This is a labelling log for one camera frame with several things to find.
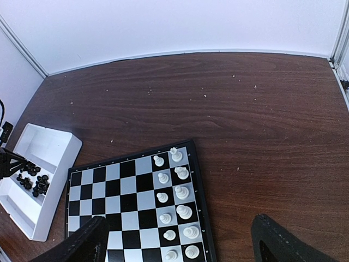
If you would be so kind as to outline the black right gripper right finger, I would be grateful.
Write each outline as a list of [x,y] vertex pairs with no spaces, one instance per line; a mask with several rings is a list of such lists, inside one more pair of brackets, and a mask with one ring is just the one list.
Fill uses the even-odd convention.
[[251,237],[255,261],[335,261],[264,213],[254,218]]

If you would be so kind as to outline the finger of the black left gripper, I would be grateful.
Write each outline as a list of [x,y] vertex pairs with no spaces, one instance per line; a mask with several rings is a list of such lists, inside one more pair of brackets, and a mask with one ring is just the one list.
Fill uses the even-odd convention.
[[22,156],[1,147],[1,180],[24,168],[28,161]]

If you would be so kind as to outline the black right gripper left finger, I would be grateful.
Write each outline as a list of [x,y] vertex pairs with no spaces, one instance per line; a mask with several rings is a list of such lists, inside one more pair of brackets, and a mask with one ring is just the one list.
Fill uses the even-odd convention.
[[95,216],[63,242],[32,261],[104,261],[109,231],[106,218]]

